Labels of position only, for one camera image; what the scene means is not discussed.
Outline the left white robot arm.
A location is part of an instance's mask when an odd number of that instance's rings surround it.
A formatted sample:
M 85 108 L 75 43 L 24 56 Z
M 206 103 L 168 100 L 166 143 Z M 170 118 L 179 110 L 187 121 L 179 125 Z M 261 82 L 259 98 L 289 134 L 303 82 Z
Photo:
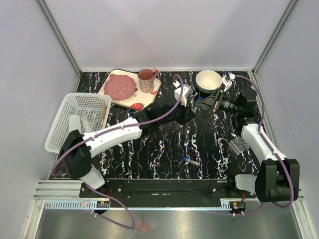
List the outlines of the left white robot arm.
M 83 181 L 96 197 L 103 197 L 108 185 L 92 164 L 92 158 L 113 146 L 152 134 L 164 124 L 177 122 L 186 125 L 193 118 L 195 113 L 186 104 L 156 101 L 111 127 L 86 134 L 77 129 L 71 131 L 60 150 L 60 160 L 71 179 Z

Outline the wooden test tube clamp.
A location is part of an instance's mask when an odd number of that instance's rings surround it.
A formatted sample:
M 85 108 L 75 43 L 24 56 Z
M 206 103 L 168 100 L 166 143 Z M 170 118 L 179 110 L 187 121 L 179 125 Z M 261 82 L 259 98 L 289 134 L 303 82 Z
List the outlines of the wooden test tube clamp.
M 105 122 L 105 118 L 106 118 L 106 114 L 107 114 L 107 109 L 108 106 L 105 106 L 103 108 L 103 113 L 102 113 L 102 119 L 101 119 L 101 128 L 103 128 L 104 122 Z

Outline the clear plastic funnel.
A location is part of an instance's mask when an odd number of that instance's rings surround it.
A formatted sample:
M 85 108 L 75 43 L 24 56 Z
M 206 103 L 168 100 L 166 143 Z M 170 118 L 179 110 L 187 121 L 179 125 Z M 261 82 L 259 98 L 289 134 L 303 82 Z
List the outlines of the clear plastic funnel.
M 91 123 L 88 121 L 88 119 L 84 115 L 82 115 L 80 118 L 81 118 L 81 121 L 83 123 L 84 132 L 92 132 L 93 128 L 92 128 Z

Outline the white wash bottle red cap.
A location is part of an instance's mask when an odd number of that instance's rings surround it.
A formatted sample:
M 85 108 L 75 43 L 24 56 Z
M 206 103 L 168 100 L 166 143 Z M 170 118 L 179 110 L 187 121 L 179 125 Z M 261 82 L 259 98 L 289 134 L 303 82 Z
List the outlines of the white wash bottle red cap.
M 69 132 L 78 130 L 81 132 L 81 120 L 79 115 L 70 115 L 68 118 Z

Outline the blue capped test tube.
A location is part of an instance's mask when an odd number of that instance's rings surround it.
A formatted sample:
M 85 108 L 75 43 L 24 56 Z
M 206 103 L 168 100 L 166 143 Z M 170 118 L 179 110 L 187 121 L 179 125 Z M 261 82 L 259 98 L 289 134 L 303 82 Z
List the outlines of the blue capped test tube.
M 187 163 L 187 164 L 192 164 L 192 165 L 195 165 L 195 166 L 197 166 L 197 167 L 200 166 L 200 163 L 199 163 L 199 162 L 194 161 L 194 160 L 192 160 L 192 159 L 189 159 L 189 158 L 184 157 L 183 160 L 184 160 L 184 162 Z

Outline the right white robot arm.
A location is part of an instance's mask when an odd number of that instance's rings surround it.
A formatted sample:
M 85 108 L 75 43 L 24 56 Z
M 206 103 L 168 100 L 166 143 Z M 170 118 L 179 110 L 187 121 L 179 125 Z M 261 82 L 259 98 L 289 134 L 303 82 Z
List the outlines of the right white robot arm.
M 257 175 L 230 175 L 226 185 L 228 195 L 235 198 L 247 191 L 256 195 L 262 203 L 287 201 L 291 204 L 299 196 L 300 165 L 296 159 L 288 159 L 282 154 L 267 137 L 261 121 L 255 116 L 256 99 L 257 92 L 250 87 L 242 89 L 236 100 L 218 90 L 196 102 L 195 106 L 212 113 L 231 113 L 232 125 L 238 136 L 229 142 L 229 147 L 239 154 L 238 141 L 242 139 L 260 162 Z

